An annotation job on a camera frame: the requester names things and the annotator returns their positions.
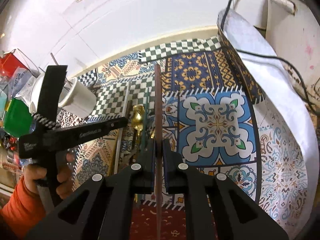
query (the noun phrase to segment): plastic bag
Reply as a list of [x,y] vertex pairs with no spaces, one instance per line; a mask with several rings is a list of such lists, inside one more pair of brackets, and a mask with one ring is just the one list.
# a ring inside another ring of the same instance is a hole
[[5,103],[7,102],[7,95],[5,92],[0,90],[0,119],[3,118]]
[[17,68],[8,84],[8,100],[14,98],[32,77],[31,72],[25,68]]
[[30,110],[30,105],[32,103],[31,102],[32,90],[36,80],[37,79],[34,76],[31,76],[28,82],[23,86],[23,88],[15,95],[15,98],[22,100],[26,104],[26,106],[29,107],[29,110]]

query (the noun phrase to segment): black clamp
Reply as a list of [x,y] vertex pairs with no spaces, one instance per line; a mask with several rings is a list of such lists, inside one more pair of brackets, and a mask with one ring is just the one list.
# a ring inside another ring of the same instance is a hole
[[129,239],[135,194],[154,189],[155,142],[118,174],[95,174],[31,229],[25,239]]
[[[183,163],[168,139],[163,141],[164,181],[169,194],[184,194],[187,239],[214,239],[213,218],[219,240],[289,239],[287,233],[242,189],[223,173],[200,173]],[[208,203],[209,196],[212,213]]]
[[[56,122],[58,101],[64,86],[66,70],[67,66],[48,66],[44,75],[37,113],[52,123]],[[127,124],[128,120],[121,117],[50,130],[48,126],[37,121],[33,133],[19,138],[20,158],[32,158],[33,163],[38,163],[47,169],[46,178],[37,181],[39,195],[47,213],[62,201],[56,193],[56,188],[60,184],[57,181],[57,153],[107,135],[111,130],[126,127]]]

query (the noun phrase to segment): checkered pattern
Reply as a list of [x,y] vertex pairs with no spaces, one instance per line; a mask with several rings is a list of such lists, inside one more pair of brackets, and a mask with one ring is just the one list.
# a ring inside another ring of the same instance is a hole
[[197,51],[213,51],[220,48],[220,37],[214,36],[207,40],[188,39],[184,41],[174,41],[170,43],[162,43],[138,52],[139,62],[145,63],[171,55],[197,52]]
[[78,77],[78,80],[84,84],[86,87],[91,86],[93,83],[95,83],[98,79],[98,73],[97,69],[91,70],[80,77]]
[[121,116],[128,81],[131,81],[128,100],[132,100],[132,105],[145,104],[147,102],[147,89],[152,88],[149,109],[154,109],[154,74],[138,76],[133,80],[121,79],[119,81],[113,81],[109,86],[97,90],[97,103],[92,114],[88,116],[88,122]]

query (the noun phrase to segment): red box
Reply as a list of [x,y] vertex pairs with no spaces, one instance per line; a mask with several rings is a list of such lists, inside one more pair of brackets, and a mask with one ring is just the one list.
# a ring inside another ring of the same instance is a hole
[[18,67],[28,69],[12,53],[0,58],[0,70],[3,77],[11,78]]

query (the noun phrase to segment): paisley pattern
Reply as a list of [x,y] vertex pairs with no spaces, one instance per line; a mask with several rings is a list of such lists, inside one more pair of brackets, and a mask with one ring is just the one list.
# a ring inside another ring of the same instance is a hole
[[255,105],[261,145],[259,206],[291,232],[299,223],[308,186],[301,150],[283,117],[268,98]]
[[103,163],[100,154],[95,155],[92,160],[84,159],[82,166],[77,176],[80,184],[97,173],[107,176],[108,165]]

